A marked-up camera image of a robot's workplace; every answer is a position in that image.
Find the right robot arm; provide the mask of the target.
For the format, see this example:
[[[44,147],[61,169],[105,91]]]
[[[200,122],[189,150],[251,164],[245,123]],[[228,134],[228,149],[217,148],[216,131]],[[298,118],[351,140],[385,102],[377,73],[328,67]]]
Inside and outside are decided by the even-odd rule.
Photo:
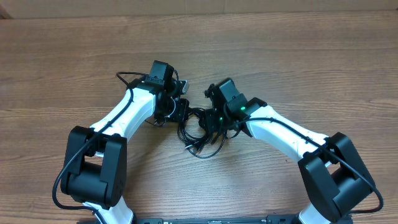
[[[211,100],[213,130],[229,130],[268,142],[296,162],[310,204],[292,223],[349,222],[360,202],[376,194],[379,204],[366,213],[380,211],[384,201],[351,139],[305,129],[277,113],[259,98],[247,100],[227,78],[205,90]]]

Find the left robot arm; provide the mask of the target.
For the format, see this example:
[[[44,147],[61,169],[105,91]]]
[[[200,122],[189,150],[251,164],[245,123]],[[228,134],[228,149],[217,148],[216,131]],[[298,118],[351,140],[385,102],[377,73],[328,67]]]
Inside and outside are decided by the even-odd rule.
[[[85,128],[75,126],[68,136],[63,168],[52,198],[65,210],[89,210],[97,223],[135,223],[123,193],[127,183],[127,144],[147,118],[155,125],[181,120],[180,98],[189,88],[173,66],[154,61],[149,73],[136,79],[116,76],[125,84],[122,100],[101,120]]]

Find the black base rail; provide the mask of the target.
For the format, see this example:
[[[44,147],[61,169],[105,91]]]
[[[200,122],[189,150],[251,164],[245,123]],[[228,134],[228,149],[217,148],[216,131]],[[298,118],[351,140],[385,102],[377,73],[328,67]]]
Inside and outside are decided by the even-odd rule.
[[[266,217],[251,218],[188,218],[164,220],[162,218],[137,218],[134,217],[132,224],[299,224],[299,216],[268,215]]]

